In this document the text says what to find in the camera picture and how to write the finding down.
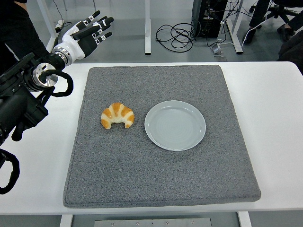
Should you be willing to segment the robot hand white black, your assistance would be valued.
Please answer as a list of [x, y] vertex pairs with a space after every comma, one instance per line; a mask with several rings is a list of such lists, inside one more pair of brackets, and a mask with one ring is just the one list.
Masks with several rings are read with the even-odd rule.
[[66, 65], [88, 57], [101, 42], [112, 35], [112, 32], [107, 29], [110, 28], [114, 19], [104, 16], [94, 21], [99, 14], [98, 10], [86, 19], [77, 22], [63, 35], [62, 42], [53, 48], [53, 53], [65, 58]]

